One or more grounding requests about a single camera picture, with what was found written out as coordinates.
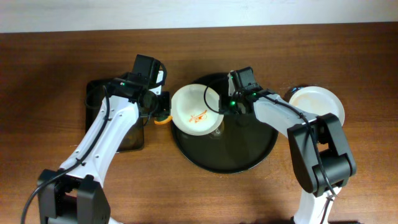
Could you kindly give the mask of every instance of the white disc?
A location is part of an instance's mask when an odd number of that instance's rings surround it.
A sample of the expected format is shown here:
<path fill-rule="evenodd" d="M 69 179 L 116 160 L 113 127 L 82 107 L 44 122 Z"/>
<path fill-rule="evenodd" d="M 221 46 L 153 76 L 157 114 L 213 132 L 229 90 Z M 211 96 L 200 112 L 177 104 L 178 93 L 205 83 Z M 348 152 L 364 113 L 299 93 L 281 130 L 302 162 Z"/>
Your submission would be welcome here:
<path fill-rule="evenodd" d="M 223 121 L 224 115 L 210 110 L 203 99 L 205 85 L 191 84 L 179 89 L 172 97 L 171 115 L 174 124 L 194 136 L 209 134 Z M 218 111 L 220 96 L 212 88 L 206 92 L 209 106 Z"/>
<path fill-rule="evenodd" d="M 344 123 L 343 104 L 336 95 L 325 88 L 317 86 L 302 88 L 293 94 L 289 103 L 309 113 L 318 115 L 333 113 L 338 117 L 341 125 Z"/>

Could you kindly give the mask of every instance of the white wall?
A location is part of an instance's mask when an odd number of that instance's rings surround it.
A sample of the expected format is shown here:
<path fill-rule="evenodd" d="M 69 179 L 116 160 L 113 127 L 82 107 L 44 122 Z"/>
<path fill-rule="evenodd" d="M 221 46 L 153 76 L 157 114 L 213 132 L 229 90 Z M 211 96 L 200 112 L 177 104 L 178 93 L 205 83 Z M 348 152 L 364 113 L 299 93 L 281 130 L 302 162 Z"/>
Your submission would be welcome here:
<path fill-rule="evenodd" d="M 398 0 L 0 0 L 0 32 L 398 21 Z"/>

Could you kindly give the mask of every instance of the brown wooden surface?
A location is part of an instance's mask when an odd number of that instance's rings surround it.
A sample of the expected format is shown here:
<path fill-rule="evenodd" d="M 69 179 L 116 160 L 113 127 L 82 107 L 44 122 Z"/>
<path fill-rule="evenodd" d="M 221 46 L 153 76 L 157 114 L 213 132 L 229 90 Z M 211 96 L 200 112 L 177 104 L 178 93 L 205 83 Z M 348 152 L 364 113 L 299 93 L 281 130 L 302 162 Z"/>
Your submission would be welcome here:
<path fill-rule="evenodd" d="M 213 72 L 252 66 L 283 95 L 331 90 L 358 165 L 330 220 L 398 220 L 398 23 L 114 30 L 0 35 L 0 223 L 17 223 L 44 168 L 58 169 L 84 136 L 85 85 L 161 60 L 171 94 Z M 104 191 L 124 223 L 269 223 L 299 205 L 285 137 L 255 168 L 213 174 L 189 162 L 170 126 L 145 128 L 144 150 L 116 155 Z M 28 223 L 38 223 L 37 200 Z"/>

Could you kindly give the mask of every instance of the wooden table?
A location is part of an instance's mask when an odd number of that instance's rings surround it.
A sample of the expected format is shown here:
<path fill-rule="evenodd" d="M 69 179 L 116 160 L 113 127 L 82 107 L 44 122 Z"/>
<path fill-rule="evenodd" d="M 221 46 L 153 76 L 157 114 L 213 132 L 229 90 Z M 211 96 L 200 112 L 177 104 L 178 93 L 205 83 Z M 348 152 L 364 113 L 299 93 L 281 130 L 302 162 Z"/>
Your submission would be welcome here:
<path fill-rule="evenodd" d="M 0 35 L 0 223 L 17 223 L 44 168 L 57 170 L 85 134 L 85 85 L 132 68 L 136 54 L 166 64 L 175 93 L 213 72 L 252 66 L 283 95 L 319 85 L 342 101 L 358 173 L 330 220 L 398 220 L 398 23 L 114 30 Z M 301 188 L 287 139 L 258 166 L 220 175 L 188 161 L 170 126 L 148 125 L 142 151 L 118 154 L 104 191 L 124 223 L 272 223 L 289 219 Z M 37 200 L 27 223 L 38 223 Z"/>

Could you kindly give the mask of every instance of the orange scribble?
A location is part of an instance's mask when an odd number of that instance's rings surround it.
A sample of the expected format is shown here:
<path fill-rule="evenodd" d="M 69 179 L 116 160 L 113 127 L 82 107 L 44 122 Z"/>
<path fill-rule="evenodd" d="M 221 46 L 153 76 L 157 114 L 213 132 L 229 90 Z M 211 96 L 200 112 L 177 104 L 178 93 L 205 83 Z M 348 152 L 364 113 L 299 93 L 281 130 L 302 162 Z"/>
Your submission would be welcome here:
<path fill-rule="evenodd" d="M 191 119 L 189 119 L 189 122 L 195 121 L 195 124 L 196 124 L 197 122 L 203 121 L 204 119 L 207 118 L 206 113 L 207 113 L 207 110 L 205 110 L 203 113 L 199 114 L 198 116 L 191 115 Z"/>

